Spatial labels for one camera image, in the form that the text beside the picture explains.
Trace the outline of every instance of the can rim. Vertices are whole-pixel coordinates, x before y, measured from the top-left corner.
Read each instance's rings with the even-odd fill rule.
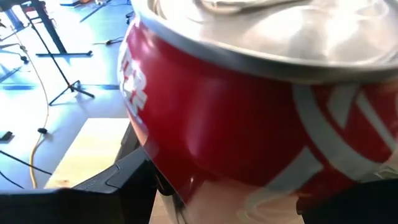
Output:
[[[386,62],[380,64],[354,64],[354,63],[325,63],[316,60],[304,60],[300,58],[290,58],[281,55],[261,53],[259,55],[255,50],[249,50],[244,48],[235,47],[226,43],[221,43],[212,40],[199,39],[195,36],[189,35],[189,32],[180,32],[178,29],[167,20],[156,14],[150,7],[149,2],[153,2],[153,5],[158,0],[145,0],[145,1],[133,1],[132,6],[139,16],[140,21],[147,26],[152,32],[155,32],[158,36],[164,39],[174,47],[201,58],[206,61],[214,62],[217,65],[226,67],[239,72],[245,72],[252,75],[273,78],[278,80],[287,80],[290,82],[304,82],[304,83],[330,83],[330,82],[352,82],[352,81],[364,81],[364,82],[377,82],[392,78],[398,75],[398,61]],[[229,59],[243,59],[242,63],[231,63],[222,62],[221,57]],[[264,66],[269,66],[270,63],[275,63],[280,68],[281,65],[293,66],[295,68],[306,68],[311,70],[315,69],[318,72],[328,71],[328,75],[315,74],[310,72],[304,77],[288,75],[287,77],[277,77],[277,75],[265,75],[264,72],[258,69],[250,69],[248,66],[238,68],[243,62],[248,60],[254,60],[257,63],[262,61]]]

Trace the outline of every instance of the can lid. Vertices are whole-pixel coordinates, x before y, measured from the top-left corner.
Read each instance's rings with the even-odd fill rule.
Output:
[[[155,13],[178,32],[275,60],[367,65],[398,44],[395,0],[158,0]]]

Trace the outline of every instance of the pull tab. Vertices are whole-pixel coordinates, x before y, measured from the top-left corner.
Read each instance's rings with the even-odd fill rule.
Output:
[[[238,12],[250,7],[267,7],[303,0],[202,0],[204,6],[215,12]]]

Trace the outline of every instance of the yellow cable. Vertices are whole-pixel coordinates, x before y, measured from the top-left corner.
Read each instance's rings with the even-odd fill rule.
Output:
[[[17,40],[18,40],[18,42],[19,42],[19,45],[20,45],[20,46],[23,46],[23,44],[22,44],[21,40],[19,39],[17,33],[15,33],[15,36],[17,37]],[[40,78],[40,75],[39,75],[39,73],[38,73],[38,71],[37,71],[35,65],[33,64],[32,59],[30,58],[29,54],[27,53],[27,51],[26,51],[25,49],[24,49],[23,51],[25,52],[27,58],[29,59],[30,64],[32,65],[32,68],[33,68],[33,70],[34,70],[34,72],[35,72],[37,78],[39,79],[39,82],[40,82],[40,84],[41,84],[41,86],[42,86],[42,89],[43,89],[43,93],[44,93],[44,97],[45,97],[45,102],[46,102],[46,105],[47,105],[47,114],[46,114],[46,116],[45,116],[45,121],[44,121],[44,125],[43,125],[43,128],[45,128],[46,125],[47,125],[47,121],[49,120],[49,112],[50,112],[49,98],[48,98],[48,96],[47,96],[47,92],[45,91],[43,81],[42,81],[42,79]],[[43,135],[43,134],[40,134],[40,136],[37,138],[36,144],[35,144],[35,146],[33,147],[32,151],[30,152],[29,164],[32,165],[32,166],[33,166],[34,156],[35,156],[36,150],[37,150],[37,148],[38,148],[38,146],[39,146],[39,143],[40,143],[40,140],[41,140],[41,138],[42,138],[42,135]],[[31,166],[29,167],[29,174],[30,174],[30,179],[32,180],[33,189],[36,189],[36,188],[37,188],[36,178],[35,178],[35,174],[34,174],[34,172],[33,172],[33,167],[31,167]]]

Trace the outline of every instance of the microphone stand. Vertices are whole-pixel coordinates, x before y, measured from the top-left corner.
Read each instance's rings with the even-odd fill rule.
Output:
[[[34,23],[32,22],[32,20],[30,19],[30,17],[26,14],[26,12],[24,12],[27,20],[29,21],[29,23],[31,24],[33,30],[35,30],[36,34],[39,36],[40,40],[42,41],[45,49],[47,50],[47,52],[49,53],[51,59],[54,61],[54,64],[57,66],[58,71],[61,73],[62,78],[65,80],[65,83],[67,84],[66,89],[64,89],[57,97],[55,97],[52,101],[50,101],[49,106],[52,106],[53,103],[60,98],[67,90],[70,90],[71,92],[77,91],[79,93],[82,93],[86,96],[89,96],[91,98],[94,98],[95,96],[91,93],[88,93],[87,91],[84,91],[80,88],[80,81],[77,80],[74,83],[70,83],[68,81],[68,79],[66,78],[65,74],[63,73],[62,69],[60,68],[60,66],[58,65],[57,61],[55,60],[55,57],[53,55],[53,53],[51,53],[50,49],[47,47],[47,44],[44,42],[44,39],[42,38],[42,36],[40,35],[40,33],[38,32],[38,30],[36,29],[36,26],[34,25]]]

